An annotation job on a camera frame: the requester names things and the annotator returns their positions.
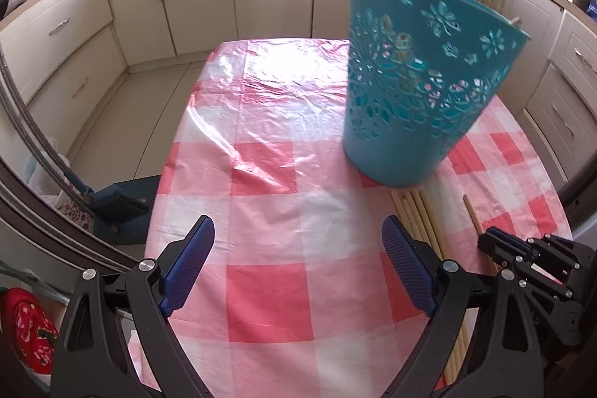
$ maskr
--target cabinet handle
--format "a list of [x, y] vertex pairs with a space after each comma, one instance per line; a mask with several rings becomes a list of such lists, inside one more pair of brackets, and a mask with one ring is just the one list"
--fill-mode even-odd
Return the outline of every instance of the cabinet handle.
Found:
[[570, 127], [570, 125], [566, 123], [566, 119], [563, 118], [563, 115], [559, 112], [555, 104], [551, 104], [551, 108], [555, 112], [556, 117], [559, 118], [559, 121], [563, 123], [563, 126], [568, 129], [570, 135], [572, 136], [572, 139], [574, 139], [574, 131], [572, 130], [572, 127]]
[[51, 30], [51, 31], [48, 33], [48, 36], [52, 36], [52, 35], [56, 34], [56, 33], [57, 33], [59, 30], [61, 30], [63, 27], [65, 27], [65, 26], [66, 26], [66, 25], [69, 23], [69, 21], [70, 21], [70, 20], [71, 20], [71, 19], [70, 19], [70, 18], [68, 18], [68, 19], [65, 19], [64, 21], [62, 21], [62, 22], [58, 23], [58, 26], [56, 26], [54, 29], [52, 29], [52, 30]]
[[71, 95], [71, 98], [74, 98], [77, 95], [79, 95], [79, 92], [85, 87], [85, 85], [87, 84], [88, 81], [89, 81], [89, 78], [86, 78], [85, 81], [81, 84], [81, 86], [77, 88], [77, 91]]
[[576, 56], [578, 56], [580, 58], [580, 60], [584, 66], [589, 68], [593, 72], [593, 74], [597, 75], [597, 71], [595, 71], [595, 68], [593, 68], [593, 65], [591, 64], [591, 62], [584, 57], [583, 53], [581, 53], [576, 48], [574, 48], [574, 54], [576, 54]]

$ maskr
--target perforated plastic basket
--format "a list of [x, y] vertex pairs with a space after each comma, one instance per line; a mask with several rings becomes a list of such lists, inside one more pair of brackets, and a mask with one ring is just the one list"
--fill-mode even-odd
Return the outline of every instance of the perforated plastic basket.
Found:
[[351, 0], [346, 155], [383, 184], [422, 182], [528, 39], [474, 0]]

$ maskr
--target table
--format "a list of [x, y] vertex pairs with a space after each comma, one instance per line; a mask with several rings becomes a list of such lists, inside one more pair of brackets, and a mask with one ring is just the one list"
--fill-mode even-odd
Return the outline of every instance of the table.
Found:
[[[146, 256], [201, 214], [216, 243], [170, 323], [216, 398], [377, 398], [423, 327], [381, 244], [390, 189], [341, 147], [348, 41], [221, 45], [178, 127]], [[556, 191], [499, 98], [423, 184], [453, 257], [485, 257], [462, 202], [484, 227], [571, 237]], [[141, 379], [157, 387], [138, 338]]]

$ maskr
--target tiled floor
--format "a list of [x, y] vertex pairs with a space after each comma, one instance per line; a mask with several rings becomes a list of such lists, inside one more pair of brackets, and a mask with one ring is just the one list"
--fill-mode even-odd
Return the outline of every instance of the tiled floor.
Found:
[[[131, 74], [101, 112], [72, 167], [95, 190], [162, 173], [204, 62]], [[124, 246], [136, 258], [143, 248]]]

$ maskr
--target red cloth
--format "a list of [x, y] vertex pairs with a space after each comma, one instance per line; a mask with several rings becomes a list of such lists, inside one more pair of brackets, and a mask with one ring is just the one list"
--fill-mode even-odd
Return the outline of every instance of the red cloth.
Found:
[[0, 322], [8, 344], [29, 369], [52, 373], [58, 331], [30, 292], [10, 289], [0, 294]]

